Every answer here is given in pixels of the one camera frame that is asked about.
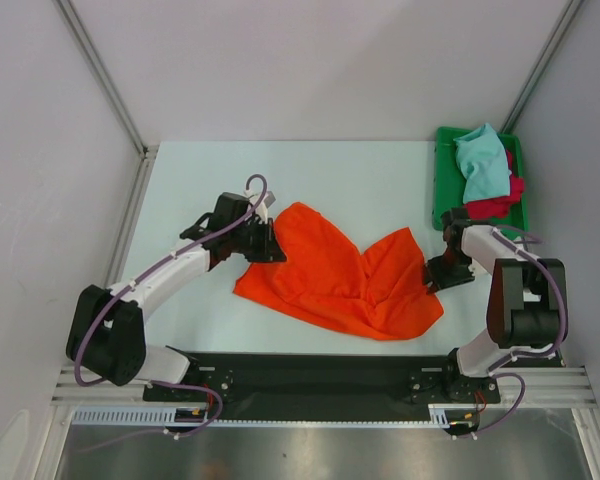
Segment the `green plastic bin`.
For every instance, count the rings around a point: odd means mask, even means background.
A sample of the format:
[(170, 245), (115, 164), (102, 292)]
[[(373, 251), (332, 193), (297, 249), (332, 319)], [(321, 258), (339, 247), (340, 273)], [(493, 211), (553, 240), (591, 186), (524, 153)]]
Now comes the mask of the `green plastic bin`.
[(442, 215), (458, 207), (466, 207), (472, 220), (489, 220), (496, 225), (528, 229), (523, 154), (520, 140), (512, 134), (498, 134), (509, 167), (509, 194), (489, 199), (465, 202), (466, 179), (456, 162), (456, 139), (468, 129), (439, 127), (435, 137), (434, 190), (432, 226), (442, 231)]

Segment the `right aluminium corner post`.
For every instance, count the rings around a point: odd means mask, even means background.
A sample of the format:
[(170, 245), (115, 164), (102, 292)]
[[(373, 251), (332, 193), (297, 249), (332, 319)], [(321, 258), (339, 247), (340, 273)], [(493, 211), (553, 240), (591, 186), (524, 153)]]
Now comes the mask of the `right aluminium corner post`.
[(512, 134), (514, 132), (526, 107), (547, 74), (551, 63), (587, 4), (587, 0), (569, 0), (566, 2), (501, 126), (501, 133)]

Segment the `left aluminium corner post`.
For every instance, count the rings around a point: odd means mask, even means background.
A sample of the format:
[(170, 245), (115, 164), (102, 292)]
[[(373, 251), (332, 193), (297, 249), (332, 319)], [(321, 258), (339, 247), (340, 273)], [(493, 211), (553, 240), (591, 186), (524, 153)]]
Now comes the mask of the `left aluminium corner post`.
[(73, 38), (82, 55), (87, 68), (90, 70), (104, 99), (108, 103), (115, 119), (123, 130), (133, 150), (140, 158), (144, 158), (148, 147), (142, 140), (139, 130), (133, 121), (130, 112), (115, 85), (109, 69), (103, 61), (92, 36), (88, 32), (76, 6), (70, 0), (53, 0), (67, 30)]

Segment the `teal t shirt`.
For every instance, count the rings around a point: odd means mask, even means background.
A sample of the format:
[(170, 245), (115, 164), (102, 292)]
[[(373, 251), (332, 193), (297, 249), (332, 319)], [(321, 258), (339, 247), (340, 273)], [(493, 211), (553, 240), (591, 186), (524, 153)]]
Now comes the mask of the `teal t shirt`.
[(465, 179), (465, 204), (510, 194), (510, 168), (504, 145), (489, 124), (454, 139), (456, 165)]

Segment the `red t shirt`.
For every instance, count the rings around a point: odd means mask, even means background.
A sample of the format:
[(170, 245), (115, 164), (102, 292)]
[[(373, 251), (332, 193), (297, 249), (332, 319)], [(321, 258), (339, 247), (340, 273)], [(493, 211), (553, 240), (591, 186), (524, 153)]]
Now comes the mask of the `red t shirt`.
[(475, 201), (475, 202), (465, 204), (463, 202), (465, 179), (462, 176), (464, 179), (464, 186), (461, 189), (462, 205), (467, 208), (469, 216), (472, 219), (479, 219), (479, 220), (485, 220), (485, 219), (490, 219), (490, 218), (504, 219), (510, 214), (511, 209), (515, 205), (519, 204), (522, 200), (523, 193), (525, 192), (525, 181), (516, 172), (516, 165), (515, 165), (516, 158), (515, 158), (514, 154), (508, 149), (505, 149), (505, 150), (506, 150), (508, 164), (509, 164), (509, 168), (510, 168), (510, 176), (509, 176), (510, 194), (508, 196), (494, 198), (491, 200)]

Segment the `aluminium corner post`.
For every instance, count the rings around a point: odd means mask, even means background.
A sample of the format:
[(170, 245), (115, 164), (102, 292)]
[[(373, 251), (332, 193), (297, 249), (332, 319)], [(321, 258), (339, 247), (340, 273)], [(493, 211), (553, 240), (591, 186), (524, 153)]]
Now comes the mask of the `aluminium corner post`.
[(123, 130), (133, 150), (140, 158), (144, 158), (148, 147), (142, 140), (139, 130), (133, 121), (130, 112), (115, 85), (109, 69), (103, 61), (92, 36), (88, 32), (76, 6), (70, 0), (53, 0), (67, 30), (73, 38), (82, 55), (87, 68), (90, 70), (104, 99), (108, 103), (115, 119)]
[(501, 133), (512, 134), (514, 132), (526, 107), (547, 74), (551, 63), (587, 4), (587, 0), (569, 0), (566, 2), (501, 126)]

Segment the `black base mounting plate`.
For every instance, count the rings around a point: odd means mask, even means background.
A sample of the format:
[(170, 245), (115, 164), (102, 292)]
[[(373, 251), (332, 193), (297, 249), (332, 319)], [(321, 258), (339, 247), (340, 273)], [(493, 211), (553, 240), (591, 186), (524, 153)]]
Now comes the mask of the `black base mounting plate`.
[(399, 422), (430, 404), (501, 400), (495, 380), (460, 374), (448, 356), (193, 353), (184, 377), (222, 397), (236, 421)]

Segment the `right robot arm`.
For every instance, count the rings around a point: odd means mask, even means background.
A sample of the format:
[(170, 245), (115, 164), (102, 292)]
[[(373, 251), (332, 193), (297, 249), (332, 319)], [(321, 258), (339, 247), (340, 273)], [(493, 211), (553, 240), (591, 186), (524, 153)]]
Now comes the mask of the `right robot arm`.
[(443, 393), (464, 401), (477, 379), (494, 378), (521, 358), (555, 355), (568, 334), (566, 274), (562, 261), (527, 250), (541, 240), (511, 225), (474, 220), (467, 209), (442, 215), (445, 251), (427, 260), (423, 285), (429, 294), (469, 284), (476, 267), (490, 275), (485, 329), (448, 355)]

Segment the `orange t shirt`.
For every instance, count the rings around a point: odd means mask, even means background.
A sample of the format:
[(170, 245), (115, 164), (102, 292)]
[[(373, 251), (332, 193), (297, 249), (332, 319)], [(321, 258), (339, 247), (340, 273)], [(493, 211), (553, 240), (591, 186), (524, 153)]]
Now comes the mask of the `orange t shirt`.
[(424, 255), (409, 228), (365, 251), (332, 222), (296, 202), (274, 221), (287, 259), (254, 263), (235, 295), (331, 331), (378, 341), (424, 335), (444, 314), (423, 283)]

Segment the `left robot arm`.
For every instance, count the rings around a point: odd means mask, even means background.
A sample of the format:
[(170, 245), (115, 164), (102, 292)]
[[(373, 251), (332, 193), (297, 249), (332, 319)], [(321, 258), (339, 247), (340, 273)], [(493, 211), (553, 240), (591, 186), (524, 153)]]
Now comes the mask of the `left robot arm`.
[(233, 254), (250, 263), (285, 261), (268, 215), (274, 201), (270, 191), (223, 193), (213, 211), (182, 231), (174, 248), (146, 271), (106, 288), (86, 287), (66, 345), (76, 382), (124, 386), (139, 380), (165, 384), (182, 400), (194, 397), (201, 376), (190, 368), (191, 357), (148, 344), (145, 326), (172, 296)]

